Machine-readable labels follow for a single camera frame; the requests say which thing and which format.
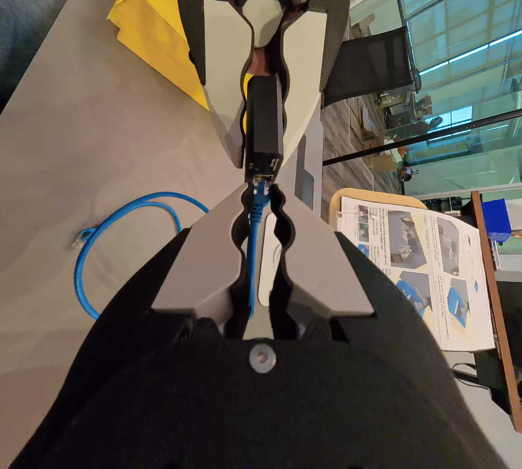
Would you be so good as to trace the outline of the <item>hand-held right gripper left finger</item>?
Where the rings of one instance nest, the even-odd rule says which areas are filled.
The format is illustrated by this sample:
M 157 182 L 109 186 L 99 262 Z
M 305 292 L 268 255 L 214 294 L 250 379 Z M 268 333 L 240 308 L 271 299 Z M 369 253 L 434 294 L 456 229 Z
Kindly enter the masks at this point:
M 253 187 L 242 184 L 190 228 L 152 309 L 242 328 L 251 315 L 243 244 Z

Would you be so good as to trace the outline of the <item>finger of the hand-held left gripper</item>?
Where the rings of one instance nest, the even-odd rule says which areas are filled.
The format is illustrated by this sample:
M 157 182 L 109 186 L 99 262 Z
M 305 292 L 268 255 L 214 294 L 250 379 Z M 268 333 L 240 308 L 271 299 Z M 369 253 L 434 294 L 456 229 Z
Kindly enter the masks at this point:
M 227 1 L 204 0 L 203 91 L 218 138 L 231 163 L 243 168 L 243 82 L 253 50 L 251 24 Z
M 321 98 L 326 24 L 326 13 L 306 11 L 286 22 L 281 32 L 281 56 L 288 74 L 282 166 L 297 148 Z

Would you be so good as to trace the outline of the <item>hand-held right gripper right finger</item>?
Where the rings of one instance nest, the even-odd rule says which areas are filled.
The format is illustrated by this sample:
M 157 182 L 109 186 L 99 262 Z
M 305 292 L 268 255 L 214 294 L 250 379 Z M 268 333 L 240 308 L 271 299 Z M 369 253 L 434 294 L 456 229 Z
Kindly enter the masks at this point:
M 271 189 L 281 245 L 269 296 L 271 316 L 293 320 L 371 316 L 374 309 L 335 232 L 291 191 Z

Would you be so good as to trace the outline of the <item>yellow plastic bin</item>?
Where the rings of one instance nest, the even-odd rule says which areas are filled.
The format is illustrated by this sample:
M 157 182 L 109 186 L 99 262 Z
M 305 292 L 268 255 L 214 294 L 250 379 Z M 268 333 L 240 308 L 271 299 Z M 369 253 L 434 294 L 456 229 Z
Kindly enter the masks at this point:
M 107 19 L 119 29 L 120 43 L 208 109 L 189 59 L 178 0 L 115 0 Z

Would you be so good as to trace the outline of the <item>black ethernet splitter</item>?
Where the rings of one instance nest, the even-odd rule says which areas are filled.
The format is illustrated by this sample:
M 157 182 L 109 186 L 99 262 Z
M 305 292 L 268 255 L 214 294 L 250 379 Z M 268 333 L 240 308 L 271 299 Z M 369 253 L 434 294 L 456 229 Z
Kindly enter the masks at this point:
M 253 76 L 247 84 L 245 181 L 257 190 L 275 182 L 284 160 L 284 114 L 276 75 Z

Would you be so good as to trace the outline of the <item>black mesh chair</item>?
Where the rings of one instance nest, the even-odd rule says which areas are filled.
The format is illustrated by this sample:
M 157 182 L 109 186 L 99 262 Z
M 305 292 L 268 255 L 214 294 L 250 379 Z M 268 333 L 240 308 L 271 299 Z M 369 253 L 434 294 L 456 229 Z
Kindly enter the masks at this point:
M 323 89 L 322 107 L 400 88 L 419 92 L 421 86 L 409 31 L 402 26 L 341 44 Z

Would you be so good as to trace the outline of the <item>printed instruction sheet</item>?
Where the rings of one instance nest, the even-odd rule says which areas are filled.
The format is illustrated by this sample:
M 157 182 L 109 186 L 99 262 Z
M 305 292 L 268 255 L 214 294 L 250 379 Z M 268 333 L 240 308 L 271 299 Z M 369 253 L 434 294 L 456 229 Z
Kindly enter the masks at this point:
M 331 222 L 414 306 L 442 350 L 496 348 L 479 231 L 421 203 L 340 193 Z

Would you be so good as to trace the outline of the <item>black railing bar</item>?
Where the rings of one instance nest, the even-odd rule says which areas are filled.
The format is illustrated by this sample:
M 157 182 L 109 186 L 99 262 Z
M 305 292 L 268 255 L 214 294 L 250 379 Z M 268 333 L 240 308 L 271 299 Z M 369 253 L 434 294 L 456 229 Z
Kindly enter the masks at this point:
M 323 160 L 322 166 L 326 167 L 326 166 L 331 166 L 334 164 L 347 162 L 350 160 L 361 159 L 361 158 L 367 157 L 369 155 L 374 155 L 374 154 L 379 154 L 379 153 L 386 152 L 386 151 L 391 151 L 391 150 L 397 149 L 402 146 L 407 147 L 407 146 L 410 146 L 413 144 L 427 142 L 431 139 L 446 138 L 446 137 L 454 136 L 461 132 L 467 132 L 467 131 L 471 131 L 474 129 L 483 128 L 485 126 L 490 126 L 490 125 L 493 125 L 498 122 L 510 121 L 512 119 L 519 118 L 519 117 L 521 117 L 521 108 L 509 111 L 509 112 L 505 112 L 505 113 L 496 114 L 496 115 L 482 118 L 479 120 L 470 121 L 470 122 L 467 122 L 462 125 L 450 126 L 445 129 L 436 130 L 433 133 L 429 132 L 429 133 L 418 135 L 418 136 L 415 136 L 412 138 L 408 138 L 408 139 L 404 139 L 404 140 L 400 140 L 400 141 L 394 141 L 391 143 L 384 144 L 382 146 L 377 146 L 374 148 L 362 150 L 360 152 L 349 153 L 349 154 L 334 157 L 331 159 L 326 159 L 326 160 Z

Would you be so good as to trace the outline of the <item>brown wooden desk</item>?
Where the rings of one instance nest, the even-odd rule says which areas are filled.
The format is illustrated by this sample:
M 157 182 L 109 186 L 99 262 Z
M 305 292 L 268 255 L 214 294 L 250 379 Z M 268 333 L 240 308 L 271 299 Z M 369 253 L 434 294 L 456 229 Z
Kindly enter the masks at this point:
M 479 191 L 471 192 L 471 209 L 479 230 L 482 262 L 486 275 L 486 285 L 491 306 L 495 345 L 504 372 L 507 395 L 511 409 L 514 430 L 521 434 L 521 403 L 518 393 L 516 375 L 512 364 L 512 354 L 505 327 L 504 313 L 495 278 L 493 253 L 487 238 L 485 219 Z

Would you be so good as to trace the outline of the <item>blue storage bin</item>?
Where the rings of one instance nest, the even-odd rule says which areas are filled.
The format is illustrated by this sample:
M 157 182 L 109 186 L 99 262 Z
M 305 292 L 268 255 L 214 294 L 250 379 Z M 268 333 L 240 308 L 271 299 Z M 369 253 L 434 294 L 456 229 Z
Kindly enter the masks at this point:
M 509 221 L 506 200 L 504 198 L 481 203 L 489 240 L 504 243 L 512 237 L 512 228 Z

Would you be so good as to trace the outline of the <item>person's leg in jeans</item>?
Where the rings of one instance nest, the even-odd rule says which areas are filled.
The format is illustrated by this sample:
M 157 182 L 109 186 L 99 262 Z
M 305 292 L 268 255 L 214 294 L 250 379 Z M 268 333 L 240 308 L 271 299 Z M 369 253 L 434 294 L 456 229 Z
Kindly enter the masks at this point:
M 1 111 L 66 0 L 1 0 Z

